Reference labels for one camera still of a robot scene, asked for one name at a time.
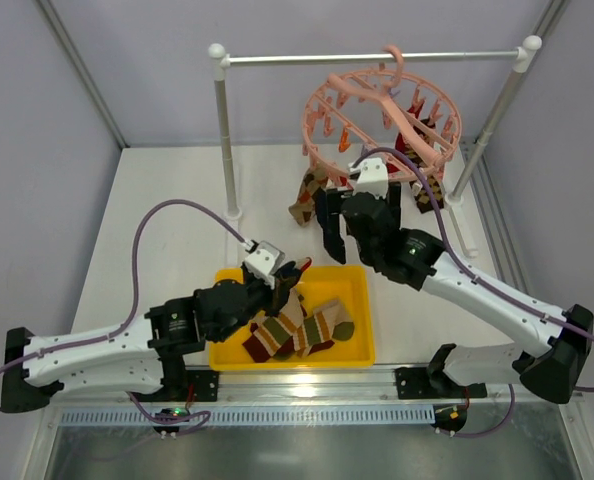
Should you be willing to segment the beige striped sock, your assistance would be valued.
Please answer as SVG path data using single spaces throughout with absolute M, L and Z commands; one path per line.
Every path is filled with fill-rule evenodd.
M 332 348 L 337 342 L 349 341 L 355 323 L 340 300 L 319 306 L 304 319 L 293 335 L 295 353 L 303 358 Z
M 307 337 L 303 325 L 289 334 L 274 318 L 267 318 L 262 323 L 253 322 L 249 331 L 250 337 L 243 342 L 243 347 L 254 363 L 271 359 L 287 361 L 293 356 L 305 358 L 335 345 L 333 338 L 322 340 L 317 332 Z
M 304 319 L 301 296 L 292 290 L 287 303 L 277 315 L 256 323 L 256 328 L 243 342 L 243 347 L 254 363 L 265 363 L 293 338 Z

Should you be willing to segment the pink round clip hanger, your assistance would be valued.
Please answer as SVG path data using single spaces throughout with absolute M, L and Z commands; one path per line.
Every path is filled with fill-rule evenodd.
M 399 133 L 426 165 L 421 172 L 442 180 L 461 139 L 461 115 L 448 94 L 405 71 L 398 47 L 384 52 L 393 65 L 331 73 L 306 101 L 302 154 L 337 185 L 349 179 L 352 152 L 395 142 Z

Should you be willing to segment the navy blue sock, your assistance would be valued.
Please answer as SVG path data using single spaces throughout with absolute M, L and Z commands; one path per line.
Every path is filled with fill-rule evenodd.
M 306 272 L 313 263 L 311 257 L 304 257 L 296 261 L 295 267 L 301 272 Z

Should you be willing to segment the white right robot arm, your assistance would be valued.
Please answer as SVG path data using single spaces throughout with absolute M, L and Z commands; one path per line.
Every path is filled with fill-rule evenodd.
M 315 195 L 315 213 L 327 253 L 345 263 L 344 235 L 360 261 L 389 281 L 442 298 L 511 338 L 508 345 L 439 348 L 427 367 L 445 392 L 474 383 L 519 382 L 543 400 L 569 402 L 590 354 L 594 315 L 540 302 L 467 264 L 444 241 L 400 225 L 399 186 L 385 198 L 330 188 Z

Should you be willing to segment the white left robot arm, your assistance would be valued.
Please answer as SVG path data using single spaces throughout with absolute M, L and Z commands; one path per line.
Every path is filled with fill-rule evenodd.
M 278 314 L 311 264 L 289 261 L 268 286 L 247 265 L 240 281 L 225 279 L 189 297 L 166 301 L 113 326 L 63 336 L 36 336 L 25 327 L 8 331 L 0 403 L 7 414 L 48 406 L 82 394 L 133 394 L 145 402 L 181 399 L 190 384 L 185 356 L 222 343 L 258 315 Z

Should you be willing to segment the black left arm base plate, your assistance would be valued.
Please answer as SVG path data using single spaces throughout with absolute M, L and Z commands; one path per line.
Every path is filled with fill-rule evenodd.
M 212 403 L 218 400 L 220 373 L 208 369 L 191 369 L 185 372 L 179 400 L 190 403 Z

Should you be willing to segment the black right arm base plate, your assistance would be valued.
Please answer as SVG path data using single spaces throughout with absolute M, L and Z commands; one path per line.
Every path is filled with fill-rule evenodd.
M 485 398 L 486 385 L 475 383 L 461 386 L 443 372 L 431 372 L 427 367 L 400 367 L 394 370 L 397 396 L 400 400 Z

